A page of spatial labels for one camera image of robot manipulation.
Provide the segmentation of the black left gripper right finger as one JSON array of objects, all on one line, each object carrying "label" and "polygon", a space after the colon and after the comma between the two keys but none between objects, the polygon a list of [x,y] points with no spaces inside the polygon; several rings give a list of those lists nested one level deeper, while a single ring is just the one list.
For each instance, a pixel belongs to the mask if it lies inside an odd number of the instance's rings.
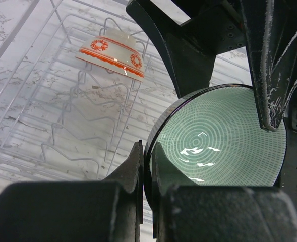
[{"label": "black left gripper right finger", "polygon": [[199,186],[157,143],[153,234],[158,241],[297,241],[297,211],[277,188]]}]

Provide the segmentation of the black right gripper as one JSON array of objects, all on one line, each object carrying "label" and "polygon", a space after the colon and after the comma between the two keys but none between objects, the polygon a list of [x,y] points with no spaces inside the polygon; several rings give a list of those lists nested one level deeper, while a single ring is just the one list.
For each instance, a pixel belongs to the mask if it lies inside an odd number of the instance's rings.
[{"label": "black right gripper", "polygon": [[152,1],[126,12],[154,44],[178,98],[209,87],[218,54],[247,51],[260,127],[287,122],[280,185],[297,209],[297,1],[176,1],[189,17],[176,23]]}]

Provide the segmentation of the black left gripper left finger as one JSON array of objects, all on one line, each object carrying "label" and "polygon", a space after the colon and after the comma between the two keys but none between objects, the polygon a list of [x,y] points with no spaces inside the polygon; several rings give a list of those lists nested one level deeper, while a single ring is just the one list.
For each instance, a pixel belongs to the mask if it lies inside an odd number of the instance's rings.
[{"label": "black left gripper left finger", "polygon": [[143,146],[101,181],[20,182],[0,193],[0,241],[139,241]]}]

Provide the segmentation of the white wire dish rack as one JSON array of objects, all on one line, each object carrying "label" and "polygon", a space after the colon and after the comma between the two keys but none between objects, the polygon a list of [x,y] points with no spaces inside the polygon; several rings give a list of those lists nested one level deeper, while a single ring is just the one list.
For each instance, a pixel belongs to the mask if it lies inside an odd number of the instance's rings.
[{"label": "white wire dish rack", "polygon": [[[103,179],[177,99],[126,1],[0,1],[0,192],[10,183]],[[76,58],[109,28],[135,38],[142,82]]]}]

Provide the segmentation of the pale green bowl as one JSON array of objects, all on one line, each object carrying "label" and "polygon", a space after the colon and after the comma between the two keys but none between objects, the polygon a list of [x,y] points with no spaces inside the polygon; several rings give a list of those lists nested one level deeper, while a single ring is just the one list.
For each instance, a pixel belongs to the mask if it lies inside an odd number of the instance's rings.
[{"label": "pale green bowl", "polygon": [[167,159],[200,186],[273,186],[287,150],[284,123],[259,126],[253,88],[223,84],[192,92],[155,122],[144,149],[144,188],[152,195],[152,155],[160,144]]}]

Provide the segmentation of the orange white patterned bowl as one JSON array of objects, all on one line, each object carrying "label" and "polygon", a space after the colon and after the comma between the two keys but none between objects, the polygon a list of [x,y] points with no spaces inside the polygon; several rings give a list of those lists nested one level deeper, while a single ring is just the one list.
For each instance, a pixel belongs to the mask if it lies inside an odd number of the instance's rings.
[{"label": "orange white patterned bowl", "polygon": [[131,35],[109,28],[80,47],[75,57],[137,81],[144,81],[144,62]]}]

